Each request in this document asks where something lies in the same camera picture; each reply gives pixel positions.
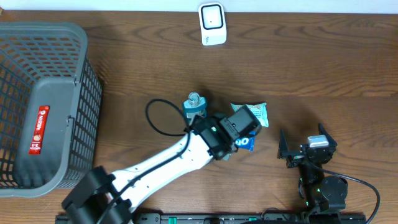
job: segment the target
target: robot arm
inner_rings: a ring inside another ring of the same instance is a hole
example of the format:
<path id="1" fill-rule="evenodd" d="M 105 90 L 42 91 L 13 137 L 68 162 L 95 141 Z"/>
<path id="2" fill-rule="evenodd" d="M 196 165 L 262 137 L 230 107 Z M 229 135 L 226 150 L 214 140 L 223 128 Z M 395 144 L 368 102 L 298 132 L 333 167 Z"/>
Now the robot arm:
<path id="1" fill-rule="evenodd" d="M 229 118 L 223 114 L 209 118 L 195 116 L 188 134 L 158 155 L 110 175 L 102 167 L 89 171 L 62 202 L 62 207 L 74 224 L 130 223 L 131 213 L 147 197 L 176 178 L 232 153 L 235 140 L 257 128 L 261 128 L 260 122 L 247 106 Z M 170 161 L 185 149 L 186 144 L 186 150 Z M 166 161 L 169 162 L 154 169 Z M 122 189 L 137 177 L 140 179 L 120 195 Z M 111 205 L 109 200 L 113 198 L 115 203 Z"/>

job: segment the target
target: hand sanitizer bottle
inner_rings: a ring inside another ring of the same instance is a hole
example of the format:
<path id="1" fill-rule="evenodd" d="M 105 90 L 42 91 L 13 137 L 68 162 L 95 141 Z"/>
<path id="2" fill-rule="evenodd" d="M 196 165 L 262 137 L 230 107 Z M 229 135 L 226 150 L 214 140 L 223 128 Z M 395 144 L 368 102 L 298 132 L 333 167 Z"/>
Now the hand sanitizer bottle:
<path id="1" fill-rule="evenodd" d="M 206 98 L 200 97 L 198 93 L 190 93 L 188 100 L 182 104 L 184 116 L 190 121 L 196 114 L 206 116 Z"/>

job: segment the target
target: red wrapper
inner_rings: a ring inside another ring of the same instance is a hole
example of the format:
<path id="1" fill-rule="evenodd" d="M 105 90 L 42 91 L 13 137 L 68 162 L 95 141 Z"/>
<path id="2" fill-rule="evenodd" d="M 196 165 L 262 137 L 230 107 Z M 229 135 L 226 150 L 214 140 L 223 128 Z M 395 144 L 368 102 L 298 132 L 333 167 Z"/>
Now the red wrapper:
<path id="1" fill-rule="evenodd" d="M 49 115 L 49 106 L 40 106 L 37 115 L 35 131 L 33 132 L 32 144 L 30 144 L 29 154 L 39 155 L 42 150 L 45 123 Z"/>

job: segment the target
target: basket bottom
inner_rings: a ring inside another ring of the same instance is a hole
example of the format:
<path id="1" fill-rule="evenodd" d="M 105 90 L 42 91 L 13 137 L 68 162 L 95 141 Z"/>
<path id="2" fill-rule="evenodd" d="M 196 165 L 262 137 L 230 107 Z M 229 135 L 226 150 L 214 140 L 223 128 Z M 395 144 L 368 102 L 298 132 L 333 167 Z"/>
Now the basket bottom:
<path id="1" fill-rule="evenodd" d="M 33 86 L 16 155 L 14 179 L 19 187 L 41 187 L 57 173 L 61 163 L 74 87 L 72 77 L 44 78 Z M 41 153 L 30 155 L 29 147 L 39 106 L 50 106 L 50 111 L 45 125 Z"/>

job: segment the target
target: wood grain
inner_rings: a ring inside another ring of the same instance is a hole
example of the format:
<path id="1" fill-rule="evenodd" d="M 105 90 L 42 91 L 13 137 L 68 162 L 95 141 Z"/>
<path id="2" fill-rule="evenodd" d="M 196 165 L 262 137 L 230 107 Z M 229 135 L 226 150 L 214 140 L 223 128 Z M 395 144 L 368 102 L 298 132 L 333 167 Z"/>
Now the wood grain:
<path id="1" fill-rule="evenodd" d="M 322 122 L 338 142 L 325 168 L 374 184 L 382 205 L 373 223 L 398 214 L 398 16 L 228 13 L 227 43 L 201 44 L 197 13 L 6 11 L 4 21 L 71 21 L 88 35 L 88 56 L 104 80 L 95 165 L 111 172 L 136 164 L 178 139 L 147 124 L 145 104 L 180 104 L 191 91 L 209 111 L 229 102 L 265 101 L 270 128 L 253 153 L 213 162 L 148 198 L 164 212 L 262 212 L 303 208 L 298 170 L 276 159 L 279 129 L 292 146 Z M 163 130 L 183 126 L 172 109 L 154 105 Z M 68 190 L 36 199 L 0 199 L 1 223 L 53 223 Z M 368 217 L 371 189 L 349 182 L 347 212 Z"/>

